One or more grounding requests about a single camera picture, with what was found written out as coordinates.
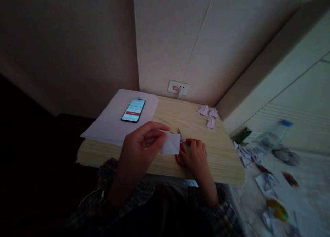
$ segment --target wooden table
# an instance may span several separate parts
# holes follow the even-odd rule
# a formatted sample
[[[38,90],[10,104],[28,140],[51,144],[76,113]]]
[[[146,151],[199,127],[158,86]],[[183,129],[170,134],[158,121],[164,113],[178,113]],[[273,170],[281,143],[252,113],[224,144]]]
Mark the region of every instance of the wooden table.
[[[152,121],[163,123],[177,133],[180,128],[183,138],[202,140],[207,149],[208,163],[215,182],[243,184],[245,172],[231,140],[222,124],[216,121],[216,131],[206,128],[207,121],[197,114],[198,104],[158,96],[159,102]],[[85,139],[81,144],[77,160],[81,165],[100,167],[107,159],[118,160],[121,147]],[[191,179],[187,168],[180,167],[173,155],[158,154],[151,163],[148,173]]]

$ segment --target red scissors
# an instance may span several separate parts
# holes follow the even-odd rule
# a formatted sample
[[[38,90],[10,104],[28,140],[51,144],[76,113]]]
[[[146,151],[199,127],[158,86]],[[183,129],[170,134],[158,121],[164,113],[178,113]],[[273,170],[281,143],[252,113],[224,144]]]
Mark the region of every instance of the red scissors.
[[[193,138],[183,139],[182,134],[181,134],[179,128],[178,128],[178,133],[179,133],[179,135],[180,135],[180,149],[181,149],[184,153],[186,153],[185,148],[183,147],[183,144],[182,144],[182,143],[186,142],[186,143],[190,146],[190,145],[191,145],[191,141],[192,141],[192,140],[195,140],[195,139],[193,139]],[[176,160],[176,162],[179,164],[179,166],[181,166],[181,167],[186,167],[186,165],[180,161],[179,156],[178,156],[177,154],[175,155],[175,160]]]

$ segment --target scissors blade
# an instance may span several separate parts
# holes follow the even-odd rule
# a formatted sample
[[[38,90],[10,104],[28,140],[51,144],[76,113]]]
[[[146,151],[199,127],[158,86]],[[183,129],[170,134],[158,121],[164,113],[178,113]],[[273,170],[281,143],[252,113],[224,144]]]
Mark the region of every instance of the scissors blade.
[[[185,142],[186,140],[183,139],[183,136],[182,136],[181,131],[180,131],[179,128],[178,128],[178,133],[179,133],[179,135],[180,135],[180,141],[181,141],[182,143]]]

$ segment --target water bottle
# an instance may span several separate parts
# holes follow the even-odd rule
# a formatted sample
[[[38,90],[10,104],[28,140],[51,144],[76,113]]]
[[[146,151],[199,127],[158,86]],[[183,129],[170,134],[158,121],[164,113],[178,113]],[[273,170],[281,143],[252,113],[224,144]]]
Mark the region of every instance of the water bottle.
[[[258,143],[258,149],[263,153],[268,154],[283,140],[292,124],[293,123],[286,120],[277,123],[270,132],[264,133],[261,141]]]

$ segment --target sleeve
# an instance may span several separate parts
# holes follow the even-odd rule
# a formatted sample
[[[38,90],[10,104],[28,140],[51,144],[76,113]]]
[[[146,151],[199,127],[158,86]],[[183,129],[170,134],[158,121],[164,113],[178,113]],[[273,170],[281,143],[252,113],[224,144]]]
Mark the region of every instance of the sleeve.
[[[214,236],[244,236],[237,215],[224,190],[217,187],[219,204],[206,207],[198,187],[188,187],[189,201],[211,224]]]
[[[117,169],[117,160],[107,160],[98,171],[97,189],[88,196],[70,216],[63,232],[84,233],[84,235],[102,235],[120,218],[132,209],[144,205],[155,191],[153,185],[143,182],[132,191],[126,204],[120,210],[114,210],[106,198]]]

